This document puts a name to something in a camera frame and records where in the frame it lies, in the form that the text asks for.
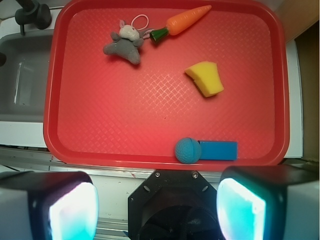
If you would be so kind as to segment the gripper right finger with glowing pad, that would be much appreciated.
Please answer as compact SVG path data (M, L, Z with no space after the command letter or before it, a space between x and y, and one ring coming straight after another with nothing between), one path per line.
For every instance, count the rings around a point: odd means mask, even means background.
M318 240L319 173L292 165L230 166L217 188L227 240Z

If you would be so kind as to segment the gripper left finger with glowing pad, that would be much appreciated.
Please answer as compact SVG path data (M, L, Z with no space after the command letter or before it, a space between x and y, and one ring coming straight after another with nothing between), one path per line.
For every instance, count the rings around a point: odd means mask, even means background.
M2 240L92 240L98 191L82 171L0 174Z

